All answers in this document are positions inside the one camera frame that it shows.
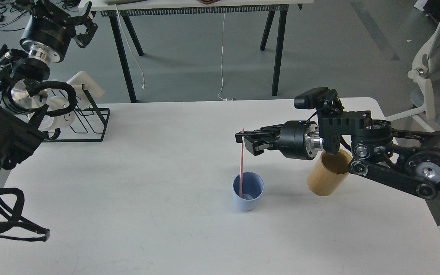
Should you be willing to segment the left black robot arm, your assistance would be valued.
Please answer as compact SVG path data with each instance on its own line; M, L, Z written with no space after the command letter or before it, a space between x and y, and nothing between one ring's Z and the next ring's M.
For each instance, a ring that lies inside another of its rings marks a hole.
M44 117L71 113L77 106L75 89L66 82L49 81L51 63L66 56L71 40L85 48L97 30L91 15L92 3L71 16L49 0L15 2L30 13L20 39L20 49L0 49L0 171L12 170L33 155L49 139L39 130ZM0 238L18 240L5 233L22 228L37 237L23 241L46 241L50 230L22 215L25 197L19 188L0 188Z

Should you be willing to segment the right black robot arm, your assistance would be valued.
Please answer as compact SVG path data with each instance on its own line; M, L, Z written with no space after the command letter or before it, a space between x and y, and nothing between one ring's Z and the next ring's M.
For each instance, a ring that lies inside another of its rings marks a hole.
M236 133L252 155L280 151L286 158L313 160L318 151L351 153L343 170L426 200L440 192L440 130L396 130L370 111L316 111L317 121L293 120Z

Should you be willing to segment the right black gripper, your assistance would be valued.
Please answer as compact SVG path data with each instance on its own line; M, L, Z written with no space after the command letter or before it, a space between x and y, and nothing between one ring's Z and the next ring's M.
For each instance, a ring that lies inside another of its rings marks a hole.
M252 155L260 155L264 150L278 150L289 159L313 160L319 151L324 150L319 126L313 121L287 121L235 134L236 143L241 143L242 138L244 147Z

